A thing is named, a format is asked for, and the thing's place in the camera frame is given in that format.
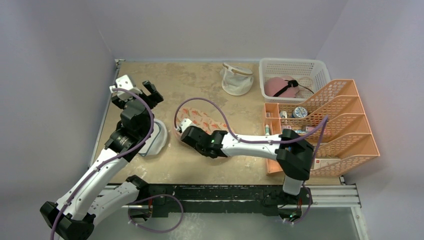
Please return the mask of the floral mesh laundry bag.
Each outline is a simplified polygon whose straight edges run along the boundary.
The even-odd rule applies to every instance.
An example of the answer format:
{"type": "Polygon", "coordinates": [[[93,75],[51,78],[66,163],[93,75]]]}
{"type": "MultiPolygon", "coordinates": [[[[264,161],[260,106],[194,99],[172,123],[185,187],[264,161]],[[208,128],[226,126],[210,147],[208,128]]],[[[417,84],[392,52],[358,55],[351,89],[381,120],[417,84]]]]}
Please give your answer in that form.
{"type": "Polygon", "coordinates": [[[227,124],[222,121],[214,120],[206,112],[193,107],[181,107],[176,112],[176,125],[179,126],[183,119],[189,119],[196,127],[201,128],[207,134],[211,135],[214,131],[228,131],[227,124]]]}

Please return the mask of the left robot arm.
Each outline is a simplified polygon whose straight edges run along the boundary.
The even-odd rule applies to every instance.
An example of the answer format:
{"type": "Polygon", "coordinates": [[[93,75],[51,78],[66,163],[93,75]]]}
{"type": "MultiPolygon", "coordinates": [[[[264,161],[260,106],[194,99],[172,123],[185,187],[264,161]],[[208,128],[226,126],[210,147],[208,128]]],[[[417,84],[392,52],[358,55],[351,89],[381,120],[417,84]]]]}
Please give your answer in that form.
{"type": "Polygon", "coordinates": [[[40,213],[51,228],[50,239],[58,235],[64,240],[86,240],[112,208],[120,208],[131,201],[138,205],[148,201],[148,189],[131,182],[123,183],[103,199],[98,197],[112,177],[143,148],[154,131],[152,109],[164,99],[150,81],[144,81],[142,85],[149,95],[128,79],[118,79],[110,86],[110,91],[117,93],[111,101],[122,110],[120,121],[80,180],[57,201],[47,201],[41,206],[40,213]]]}

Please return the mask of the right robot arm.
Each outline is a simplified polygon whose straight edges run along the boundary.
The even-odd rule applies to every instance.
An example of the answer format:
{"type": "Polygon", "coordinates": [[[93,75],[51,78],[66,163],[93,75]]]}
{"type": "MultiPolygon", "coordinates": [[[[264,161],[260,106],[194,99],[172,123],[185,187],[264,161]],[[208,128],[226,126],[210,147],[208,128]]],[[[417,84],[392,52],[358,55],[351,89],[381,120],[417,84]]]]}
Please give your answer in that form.
{"type": "Polygon", "coordinates": [[[232,135],[226,130],[208,134],[190,125],[182,131],[180,140],[213,159],[251,156],[276,161],[285,174],[280,196],[288,204],[300,198],[301,187],[310,178],[315,148],[290,129],[274,135],[232,135]]]}

